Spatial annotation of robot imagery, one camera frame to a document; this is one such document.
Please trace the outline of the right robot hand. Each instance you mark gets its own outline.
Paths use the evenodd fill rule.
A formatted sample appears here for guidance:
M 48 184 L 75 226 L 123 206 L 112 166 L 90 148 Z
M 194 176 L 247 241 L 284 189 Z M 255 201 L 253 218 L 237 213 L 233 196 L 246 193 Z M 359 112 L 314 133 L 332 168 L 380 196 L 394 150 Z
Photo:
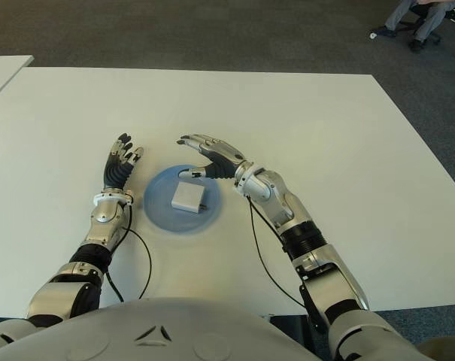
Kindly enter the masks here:
M 202 167 L 181 170 L 180 178 L 238 179 L 253 165 L 240 150 L 210 135 L 182 135 L 177 144 L 191 147 L 211 161 Z

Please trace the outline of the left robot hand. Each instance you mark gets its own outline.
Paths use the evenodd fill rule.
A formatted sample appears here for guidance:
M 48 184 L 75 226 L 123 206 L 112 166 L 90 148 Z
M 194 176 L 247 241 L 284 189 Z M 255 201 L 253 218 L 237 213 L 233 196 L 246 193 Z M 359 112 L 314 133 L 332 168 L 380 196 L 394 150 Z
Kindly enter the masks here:
M 103 184 L 104 188 L 123 190 L 136 163 L 144 154 L 143 147 L 132 149 L 132 137 L 127 133 L 121 134 L 114 141 L 105 163 Z

